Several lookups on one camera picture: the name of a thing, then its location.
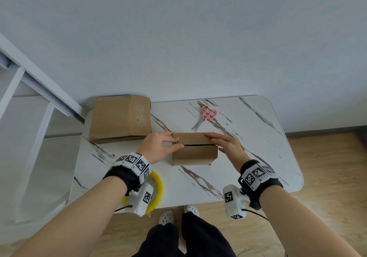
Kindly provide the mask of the person's right hand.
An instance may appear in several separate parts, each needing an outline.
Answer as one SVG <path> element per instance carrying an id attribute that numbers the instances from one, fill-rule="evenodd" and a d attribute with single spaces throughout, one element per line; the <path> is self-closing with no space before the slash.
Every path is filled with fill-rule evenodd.
<path id="1" fill-rule="evenodd" d="M 218 133 L 205 133 L 205 136 L 210 138 L 217 146 L 229 147 L 229 152 L 226 154 L 226 156 L 236 171 L 240 172 L 242 166 L 251 160 L 251 158 L 244 151 L 239 139 Z"/>

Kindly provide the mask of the person's left hand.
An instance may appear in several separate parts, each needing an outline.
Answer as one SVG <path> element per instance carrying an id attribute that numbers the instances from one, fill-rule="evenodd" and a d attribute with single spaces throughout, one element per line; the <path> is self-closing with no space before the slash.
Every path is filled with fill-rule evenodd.
<path id="1" fill-rule="evenodd" d="M 169 147 L 178 143 L 179 137 L 173 138 L 174 132 L 160 132 L 149 134 L 141 143 L 136 153 L 144 156 L 150 164 L 155 164 L 163 160 L 168 155 L 163 153 L 163 147 Z"/>

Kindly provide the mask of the small brown cardboard box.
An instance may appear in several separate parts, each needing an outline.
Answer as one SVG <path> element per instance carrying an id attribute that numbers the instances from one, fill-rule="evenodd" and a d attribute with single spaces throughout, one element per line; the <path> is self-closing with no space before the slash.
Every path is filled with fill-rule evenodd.
<path id="1" fill-rule="evenodd" d="M 218 158 L 218 146 L 205 133 L 174 133 L 184 148 L 172 154 L 173 166 L 209 166 Z"/>

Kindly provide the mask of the person's left forearm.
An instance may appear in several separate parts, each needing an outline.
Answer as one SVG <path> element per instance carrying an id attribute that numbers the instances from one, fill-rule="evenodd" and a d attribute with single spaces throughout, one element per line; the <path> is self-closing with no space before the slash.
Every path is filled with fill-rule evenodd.
<path id="1" fill-rule="evenodd" d="M 103 179 L 87 191 L 11 257 L 89 257 L 127 192 L 115 176 Z"/>

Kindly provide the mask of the person's right forearm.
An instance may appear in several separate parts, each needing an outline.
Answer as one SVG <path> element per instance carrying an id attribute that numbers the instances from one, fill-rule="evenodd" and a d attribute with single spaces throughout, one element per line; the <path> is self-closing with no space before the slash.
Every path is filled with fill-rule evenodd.
<path id="1" fill-rule="evenodd" d="M 361 257 L 282 187 L 267 188 L 259 202 L 288 257 Z"/>

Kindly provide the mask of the pink scissors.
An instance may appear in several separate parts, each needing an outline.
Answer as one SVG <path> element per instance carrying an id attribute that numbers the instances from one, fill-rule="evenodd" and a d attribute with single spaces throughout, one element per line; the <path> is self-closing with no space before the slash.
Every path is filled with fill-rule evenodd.
<path id="1" fill-rule="evenodd" d="M 216 118 L 218 112 L 216 110 L 211 110 L 208 105 L 204 105 L 201 107 L 201 117 L 197 121 L 197 123 L 191 128 L 196 132 L 200 125 L 206 120 L 213 120 Z"/>

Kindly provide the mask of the yellow tape roll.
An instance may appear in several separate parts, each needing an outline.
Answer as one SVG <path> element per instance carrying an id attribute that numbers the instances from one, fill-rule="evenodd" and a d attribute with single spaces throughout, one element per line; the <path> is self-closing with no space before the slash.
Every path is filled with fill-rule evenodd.
<path id="1" fill-rule="evenodd" d="M 152 172 L 150 174 L 150 176 L 147 178 L 147 180 L 145 181 L 149 184 L 151 184 L 154 188 L 153 194 L 152 194 L 152 198 L 149 202 L 148 208 L 146 210 L 145 215 L 150 214 L 161 202 L 162 197 L 163 197 L 163 193 L 164 193 L 164 186 L 163 186 L 163 182 L 161 180 L 161 178 L 159 177 L 159 175 L 156 172 Z M 119 208 L 116 210 L 116 212 L 118 211 L 122 211 L 124 213 L 126 213 L 124 211 L 124 208 L 126 206 L 127 203 L 127 197 L 125 196 L 122 200 L 122 208 Z"/>

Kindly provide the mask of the right wristband with marker tags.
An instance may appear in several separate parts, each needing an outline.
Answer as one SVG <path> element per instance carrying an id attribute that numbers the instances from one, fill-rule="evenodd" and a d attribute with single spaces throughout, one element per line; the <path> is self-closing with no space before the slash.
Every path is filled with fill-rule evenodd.
<path id="1" fill-rule="evenodd" d="M 250 199 L 249 206 L 255 210 L 261 209 L 259 198 L 265 189 L 270 186 L 283 188 L 277 173 L 257 160 L 249 160 L 241 166 L 238 182 Z"/>

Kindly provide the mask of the wristband with marker tags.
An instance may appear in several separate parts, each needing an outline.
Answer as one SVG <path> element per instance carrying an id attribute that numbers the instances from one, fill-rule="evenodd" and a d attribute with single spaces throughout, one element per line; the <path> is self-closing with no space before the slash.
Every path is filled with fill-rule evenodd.
<path id="1" fill-rule="evenodd" d="M 249 160 L 241 166 L 238 182 L 250 199 L 249 206 L 255 210 L 261 209 L 259 198 L 265 189 L 270 186 L 283 188 L 277 173 L 257 160 Z"/>
<path id="2" fill-rule="evenodd" d="M 132 190 L 139 191 L 151 173 L 152 167 L 148 160 L 141 154 L 131 152 L 118 158 L 103 179 L 109 176 L 120 178 L 127 186 L 125 196 L 128 196 Z"/>

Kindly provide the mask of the left wristband with marker tags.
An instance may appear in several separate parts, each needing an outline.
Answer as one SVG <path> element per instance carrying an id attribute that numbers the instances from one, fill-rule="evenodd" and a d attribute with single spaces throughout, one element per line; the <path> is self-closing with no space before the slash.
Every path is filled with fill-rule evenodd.
<path id="1" fill-rule="evenodd" d="M 151 173 L 152 167 L 148 160 L 141 154 L 131 152 L 118 158 L 103 179 L 109 176 L 120 178 L 127 186 L 125 196 L 128 196 L 132 190 L 139 191 Z"/>

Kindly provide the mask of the large brown cardboard box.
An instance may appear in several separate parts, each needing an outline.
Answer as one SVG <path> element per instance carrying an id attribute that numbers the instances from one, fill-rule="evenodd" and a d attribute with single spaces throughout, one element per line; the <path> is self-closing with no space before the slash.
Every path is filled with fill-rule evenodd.
<path id="1" fill-rule="evenodd" d="M 89 142 L 112 143 L 144 139 L 152 133 L 150 111 L 149 97 L 97 97 L 89 129 Z"/>

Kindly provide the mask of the white shoe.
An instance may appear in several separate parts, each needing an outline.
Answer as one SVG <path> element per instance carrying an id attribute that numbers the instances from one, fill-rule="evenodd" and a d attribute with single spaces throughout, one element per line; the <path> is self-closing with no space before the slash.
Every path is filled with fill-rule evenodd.
<path id="1" fill-rule="evenodd" d="M 197 217 L 200 217 L 199 210 L 195 205 L 189 204 L 183 207 L 183 214 L 192 213 Z"/>
<path id="2" fill-rule="evenodd" d="M 159 218 L 159 225 L 165 226 L 167 224 L 174 225 L 174 214 L 171 210 L 164 211 Z"/>

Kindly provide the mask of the black trousers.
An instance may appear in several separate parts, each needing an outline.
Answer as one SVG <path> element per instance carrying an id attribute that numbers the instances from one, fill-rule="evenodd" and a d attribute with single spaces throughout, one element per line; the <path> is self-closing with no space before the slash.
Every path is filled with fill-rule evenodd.
<path id="1" fill-rule="evenodd" d="M 151 228 L 132 257 L 236 257 L 220 230 L 192 211 L 182 215 L 182 237 L 186 254 L 178 248 L 178 228 L 171 222 Z"/>

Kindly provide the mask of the white stair railing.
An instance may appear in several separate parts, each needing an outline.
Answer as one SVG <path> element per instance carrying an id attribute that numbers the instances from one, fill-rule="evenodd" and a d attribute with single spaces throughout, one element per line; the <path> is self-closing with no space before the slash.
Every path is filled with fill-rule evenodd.
<path id="1" fill-rule="evenodd" d="M 0 33 L 0 228 L 67 204 L 83 125 L 82 107 Z"/>

